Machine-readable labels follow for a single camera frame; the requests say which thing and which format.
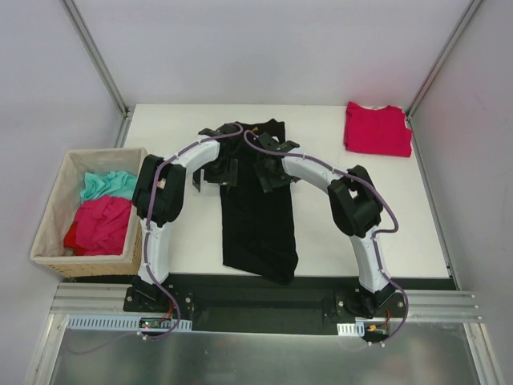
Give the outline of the black flower print t-shirt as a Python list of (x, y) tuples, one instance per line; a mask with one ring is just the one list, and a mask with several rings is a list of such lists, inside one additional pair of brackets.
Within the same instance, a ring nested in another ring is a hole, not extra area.
[(223, 265), (289, 284), (298, 263), (290, 187), (265, 192), (255, 169), (261, 154), (242, 136), (223, 143), (237, 161), (236, 184), (220, 186)]

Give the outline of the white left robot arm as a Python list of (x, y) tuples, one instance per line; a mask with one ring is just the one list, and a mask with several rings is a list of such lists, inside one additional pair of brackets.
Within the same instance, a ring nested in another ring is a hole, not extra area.
[(142, 228), (140, 284), (136, 287), (150, 311), (160, 312), (169, 301), (176, 301), (164, 283), (169, 275), (172, 223), (184, 206), (187, 178), (217, 160), (221, 145), (241, 136), (243, 131), (239, 123), (225, 124), (216, 130), (204, 129), (195, 141), (167, 159), (152, 154), (144, 158), (132, 203)]

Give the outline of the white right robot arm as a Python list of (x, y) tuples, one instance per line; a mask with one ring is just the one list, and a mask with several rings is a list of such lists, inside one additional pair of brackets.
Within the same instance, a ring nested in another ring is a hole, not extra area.
[(259, 153), (256, 173), (264, 191), (302, 180), (327, 195), (333, 221), (349, 237), (357, 261), (359, 294), (353, 309), (367, 318), (386, 311), (397, 288), (386, 268), (379, 235), (396, 233), (398, 220), (367, 170), (360, 165), (339, 170), (307, 154), (299, 144), (279, 143), (269, 134), (248, 131), (244, 141)]

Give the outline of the wicker laundry basket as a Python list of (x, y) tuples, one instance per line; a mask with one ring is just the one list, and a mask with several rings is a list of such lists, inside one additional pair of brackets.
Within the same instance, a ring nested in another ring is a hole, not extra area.
[(64, 237), (79, 209), (85, 174), (127, 171), (137, 176), (146, 155), (145, 148), (67, 151), (30, 251), (31, 261), (68, 278), (137, 274), (142, 230), (135, 208), (131, 209), (123, 251), (119, 255), (75, 256), (64, 246)]

